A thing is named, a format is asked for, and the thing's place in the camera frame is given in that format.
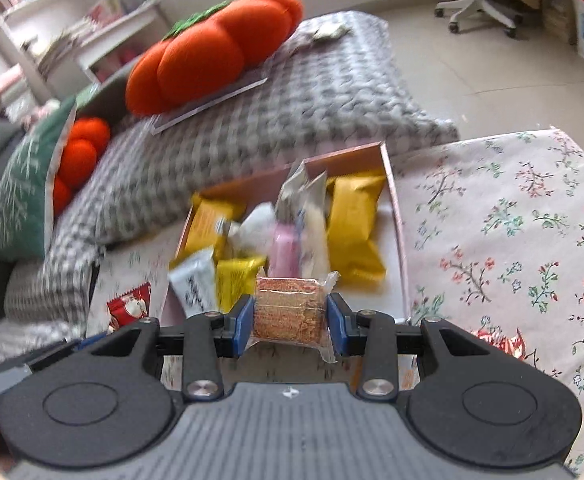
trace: gray checkered blanket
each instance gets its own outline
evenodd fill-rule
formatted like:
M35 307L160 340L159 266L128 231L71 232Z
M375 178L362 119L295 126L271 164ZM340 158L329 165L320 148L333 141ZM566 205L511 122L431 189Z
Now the gray checkered blanket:
M325 22L351 31L310 48ZM403 87L387 23L361 12L303 22L254 90L158 136L149 120L121 129L58 221L45 261L14 269L0 361L40 346L42 334L82 333L101 248L185 218L194 190L374 140L384 140L390 156L458 140L453 123L426 115Z

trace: metal screw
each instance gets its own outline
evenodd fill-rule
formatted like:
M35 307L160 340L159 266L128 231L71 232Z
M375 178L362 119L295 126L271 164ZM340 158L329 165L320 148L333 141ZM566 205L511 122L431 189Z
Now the metal screw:
M363 383L363 391L375 397L390 394L394 385L385 379L369 379Z
M200 379L188 384L187 390L194 397L211 397L218 391L218 385L214 381Z

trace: red snack packet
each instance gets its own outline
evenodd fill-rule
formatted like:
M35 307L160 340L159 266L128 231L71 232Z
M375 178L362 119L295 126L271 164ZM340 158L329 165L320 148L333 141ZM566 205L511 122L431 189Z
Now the red snack packet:
M108 301L108 309L112 320L110 327L113 330L134 323L137 319L148 316L150 308L150 283L145 282L122 296Z

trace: snack box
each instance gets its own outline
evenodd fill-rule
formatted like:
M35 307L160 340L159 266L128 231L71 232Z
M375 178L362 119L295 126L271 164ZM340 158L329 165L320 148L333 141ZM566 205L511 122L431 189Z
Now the snack box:
M377 243L383 263L386 266L386 278L377 285L343 285L337 284L334 292L339 292L352 310L371 308L393 316L396 322L405 321L408 313L407 268L402 251L402 220L399 212L398 198L394 177L384 142L374 142L338 152L313 156L304 159L310 179L323 171L328 177L341 176L382 168L387 183L378 200L376 226L373 240ZM261 202L276 202L281 185L288 177L291 164L279 166L273 170L261 171L245 178L239 178L200 190L203 198L226 200L228 202L246 203L246 215ZM175 254L185 245L190 231L194 212L190 210L185 221L181 240ZM162 326L180 324L184 320L179 301L170 288L166 295L160 323Z

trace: tiled floor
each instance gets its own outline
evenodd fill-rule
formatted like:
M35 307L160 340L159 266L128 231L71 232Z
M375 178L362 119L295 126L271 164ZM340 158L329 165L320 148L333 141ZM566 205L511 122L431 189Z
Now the tiled floor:
M434 6L379 14L390 24L395 62L416 100L470 139L553 125L584 149L584 60L539 27L507 38L487 20L448 20Z

